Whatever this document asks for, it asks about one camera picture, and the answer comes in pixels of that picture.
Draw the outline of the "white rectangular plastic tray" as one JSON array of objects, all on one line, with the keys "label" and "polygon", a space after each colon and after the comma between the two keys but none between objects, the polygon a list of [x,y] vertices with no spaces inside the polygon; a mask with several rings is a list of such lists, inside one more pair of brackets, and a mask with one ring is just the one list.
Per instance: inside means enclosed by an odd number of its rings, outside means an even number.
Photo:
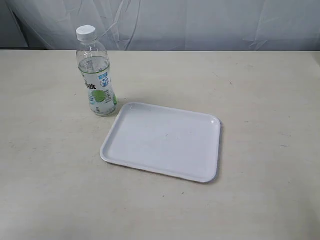
[{"label": "white rectangular plastic tray", "polygon": [[213,115],[129,102],[101,148],[107,163],[209,183],[218,173],[221,122]]}]

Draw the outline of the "white backdrop cloth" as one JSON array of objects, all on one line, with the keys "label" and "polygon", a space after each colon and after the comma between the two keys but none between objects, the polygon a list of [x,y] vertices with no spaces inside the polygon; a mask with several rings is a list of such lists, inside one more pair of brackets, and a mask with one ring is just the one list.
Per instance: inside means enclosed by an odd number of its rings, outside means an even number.
[{"label": "white backdrop cloth", "polygon": [[110,51],[318,51],[317,0],[3,0],[0,46],[74,50],[91,25]]}]

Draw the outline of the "clear plastic bottle white cap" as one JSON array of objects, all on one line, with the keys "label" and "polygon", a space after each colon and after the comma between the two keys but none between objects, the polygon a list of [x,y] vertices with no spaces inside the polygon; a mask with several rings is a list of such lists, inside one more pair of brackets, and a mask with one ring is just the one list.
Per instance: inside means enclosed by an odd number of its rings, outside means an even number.
[{"label": "clear plastic bottle white cap", "polygon": [[116,110],[118,102],[112,87],[107,50],[98,40],[94,26],[78,27],[76,37],[79,41],[76,60],[87,87],[90,109],[97,116],[110,115]]}]

